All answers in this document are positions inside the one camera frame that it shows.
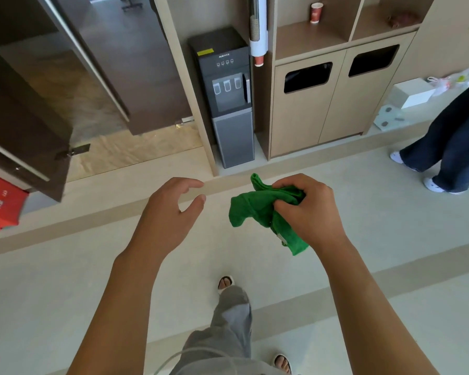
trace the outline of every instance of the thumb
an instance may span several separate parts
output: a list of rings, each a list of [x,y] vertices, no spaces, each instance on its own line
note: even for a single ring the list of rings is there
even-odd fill
[[[196,222],[196,219],[203,210],[205,201],[205,195],[198,195],[195,197],[191,205],[188,206],[188,209],[182,212],[183,219],[186,221],[185,225],[188,227],[188,229],[191,229],[193,227],[194,223]]]
[[[276,200],[274,203],[275,210],[281,214],[281,217],[285,219],[290,225],[296,220],[297,212],[299,207],[296,205],[288,204],[283,200]]]

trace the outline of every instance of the shelf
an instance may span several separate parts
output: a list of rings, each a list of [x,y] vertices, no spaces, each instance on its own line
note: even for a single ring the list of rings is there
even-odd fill
[[[316,51],[347,43],[334,29],[321,21],[308,21],[281,26],[276,32],[276,64],[306,59]]]
[[[393,29],[388,24],[389,14],[379,5],[369,5],[362,9],[353,35],[353,41],[379,36],[379,39],[415,31],[420,24]]]

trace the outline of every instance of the forearm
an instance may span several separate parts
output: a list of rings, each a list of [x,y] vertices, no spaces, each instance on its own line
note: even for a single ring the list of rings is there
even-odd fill
[[[68,374],[142,374],[151,290],[161,264],[128,247],[114,261],[108,284]]]
[[[355,375],[438,373],[349,240],[317,254],[329,276]]]

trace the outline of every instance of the foot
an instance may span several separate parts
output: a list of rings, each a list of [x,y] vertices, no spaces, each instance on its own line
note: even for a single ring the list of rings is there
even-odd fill
[[[446,193],[450,193],[451,195],[461,195],[465,192],[465,191],[463,191],[463,192],[447,192],[443,188],[441,188],[440,186],[436,185],[436,183],[433,181],[433,178],[431,178],[431,177],[426,177],[424,179],[424,185],[425,185],[425,188],[427,188],[428,190],[430,190],[432,192],[436,192],[436,193],[446,192]]]
[[[285,372],[289,375],[292,375],[292,370],[290,368],[290,363],[288,362],[288,359],[286,357],[284,357],[283,355],[280,354],[275,358],[274,365],[279,370],[281,370],[281,371],[283,371],[283,372]]]
[[[221,280],[219,280],[219,285],[217,286],[217,292],[219,295],[228,287],[231,287],[234,285],[234,280],[232,277],[222,277]]]
[[[396,163],[404,164],[406,167],[408,167],[405,164],[405,162],[403,162],[403,159],[401,159],[401,155],[400,155],[399,151],[392,152],[391,155],[389,155],[389,158],[394,160]]]

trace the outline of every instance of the paper cup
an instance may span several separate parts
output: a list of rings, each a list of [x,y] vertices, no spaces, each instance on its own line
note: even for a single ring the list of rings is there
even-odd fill
[[[323,4],[321,2],[315,2],[311,4],[311,19],[310,23],[318,23],[319,18],[322,15]]]

